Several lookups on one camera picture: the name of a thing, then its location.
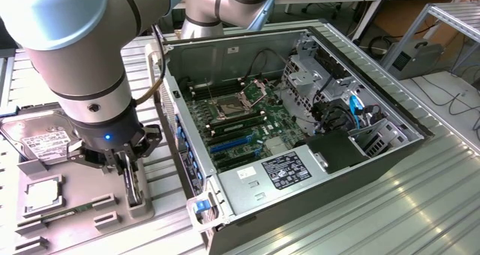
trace motherboard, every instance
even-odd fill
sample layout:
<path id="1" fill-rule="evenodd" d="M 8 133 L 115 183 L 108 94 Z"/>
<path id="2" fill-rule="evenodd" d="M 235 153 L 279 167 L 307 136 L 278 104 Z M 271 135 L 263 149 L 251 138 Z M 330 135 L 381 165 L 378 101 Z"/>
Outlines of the motherboard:
<path id="1" fill-rule="evenodd" d="M 252 79 L 240 83 L 239 92 L 230 87 L 223 94 L 225 89 L 205 87 L 207 94 L 192 92 L 185 100 L 219 172 L 291 149 L 306 137 L 274 93 L 274 84 Z"/>

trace metal table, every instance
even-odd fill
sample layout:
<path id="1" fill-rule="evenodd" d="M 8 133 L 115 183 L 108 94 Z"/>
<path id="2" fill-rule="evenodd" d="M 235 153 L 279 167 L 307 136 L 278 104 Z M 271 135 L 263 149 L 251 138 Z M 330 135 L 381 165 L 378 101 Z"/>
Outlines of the metal table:
<path id="1" fill-rule="evenodd" d="M 268 25 L 266 29 L 314 26 L 363 69 L 409 112 L 435 133 L 433 140 L 375 182 L 291 221 L 230 254 L 473 254 L 480 252 L 480 160 L 447 123 L 350 43 L 340 33 L 316 21 Z M 227 33 L 242 32 L 230 29 Z M 133 97 L 149 85 L 144 45 L 151 37 L 135 39 L 121 50 Z M 17 52 L 6 103 L 37 104 L 34 70 Z M 157 122 L 152 103 L 139 108 L 143 122 Z M 10 149 L 0 156 L 0 235 L 13 237 L 10 211 L 14 190 L 14 161 Z M 148 222 L 84 243 L 65 254 L 204 254 L 200 235 L 192 230 L 179 177 L 165 142 L 144 159 L 155 217 Z M 10 242 L 0 241 L 0 254 Z"/>
<path id="2" fill-rule="evenodd" d="M 394 60 L 397 59 L 399 52 L 410 41 L 418 27 L 422 25 L 427 15 L 433 15 L 442 23 L 447 24 L 455 30 L 458 30 L 466 37 L 469 37 L 476 44 L 469 48 L 469 50 L 459 57 L 458 61 L 454 63 L 454 68 L 457 68 L 461 63 L 466 60 L 472 52 L 480 46 L 480 2 L 462 2 L 462 3 L 438 3 L 438 4 L 426 4 L 421 10 L 418 17 L 413 21 L 413 24 L 409 30 L 405 33 L 403 38 L 399 40 L 397 46 L 391 52 L 382 59 L 383 69 L 389 69 Z M 431 30 L 425 34 L 423 38 L 429 38 L 438 28 L 438 25 L 431 28 Z"/>

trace blue pcie slot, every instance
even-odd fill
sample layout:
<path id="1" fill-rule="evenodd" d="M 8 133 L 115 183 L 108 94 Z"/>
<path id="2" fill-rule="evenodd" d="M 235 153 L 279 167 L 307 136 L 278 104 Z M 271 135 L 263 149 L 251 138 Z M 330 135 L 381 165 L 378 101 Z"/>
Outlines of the blue pcie slot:
<path id="1" fill-rule="evenodd" d="M 252 134 L 247 135 L 244 138 L 239 138 L 228 143 L 224 143 L 224 144 L 220 144 L 215 147 L 211 147 L 209 148 L 209 153 L 216 153 L 216 152 L 220 152 L 225 149 L 230 149 L 238 145 L 242 145 L 242 144 L 248 144 L 251 142 L 251 138 L 252 138 Z"/>

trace warning label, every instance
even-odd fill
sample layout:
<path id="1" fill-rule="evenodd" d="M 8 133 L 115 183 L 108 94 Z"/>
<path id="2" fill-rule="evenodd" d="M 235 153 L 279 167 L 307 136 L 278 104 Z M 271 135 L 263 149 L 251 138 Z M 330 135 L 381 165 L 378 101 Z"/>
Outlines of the warning label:
<path id="1" fill-rule="evenodd" d="M 41 161 L 66 156 L 69 138 L 64 130 L 22 138 L 21 141 Z"/>
<path id="2" fill-rule="evenodd" d="M 295 152 L 262 162 L 262 165 L 276 189 L 283 189 L 311 177 Z"/>

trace aluminum workbench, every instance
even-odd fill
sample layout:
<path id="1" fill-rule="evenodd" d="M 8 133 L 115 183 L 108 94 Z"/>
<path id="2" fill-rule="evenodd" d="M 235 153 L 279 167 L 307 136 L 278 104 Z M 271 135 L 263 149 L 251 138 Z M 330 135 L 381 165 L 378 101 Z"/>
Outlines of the aluminum workbench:
<path id="1" fill-rule="evenodd" d="M 307 25 L 338 46 L 435 137 L 377 181 L 230 253 L 480 254 L 480 160 L 473 146 L 459 140 L 446 122 L 435 120 L 434 111 L 330 25 L 311 20 L 272 24 L 264 29 Z M 140 37 L 121 50 L 133 98 L 149 86 L 144 46 L 152 42 L 151 37 Z M 2 106 L 53 101 L 24 51 L 17 51 L 4 70 Z M 33 88 L 44 89 L 42 97 L 32 96 Z M 139 108 L 139 119 L 148 124 L 159 122 L 152 102 Z M 17 238 L 10 218 L 17 154 L 5 141 L 0 143 L 0 235 L 8 237 L 0 241 L 0 253 L 8 254 L 10 240 Z M 98 247 L 108 247 L 107 254 L 204 254 L 200 235 L 189 224 L 185 196 L 165 142 L 144 159 L 144 165 L 155 217 L 65 250 L 65 254 L 96 254 Z"/>

